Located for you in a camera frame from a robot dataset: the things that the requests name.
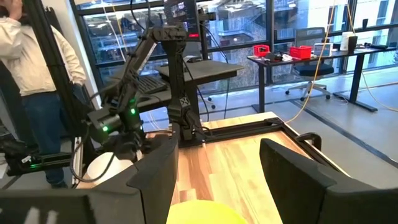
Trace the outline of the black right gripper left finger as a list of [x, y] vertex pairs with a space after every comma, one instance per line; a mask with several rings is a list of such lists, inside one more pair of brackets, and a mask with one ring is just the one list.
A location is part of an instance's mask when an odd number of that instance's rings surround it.
[[157, 149], [92, 189], [3, 190], [1, 223], [165, 223], [178, 139], [160, 140]]

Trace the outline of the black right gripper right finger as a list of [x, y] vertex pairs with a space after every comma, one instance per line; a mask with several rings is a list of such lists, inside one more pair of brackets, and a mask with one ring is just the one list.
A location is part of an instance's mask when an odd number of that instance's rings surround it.
[[377, 189], [270, 139], [259, 156], [283, 223], [397, 223], [397, 189]]

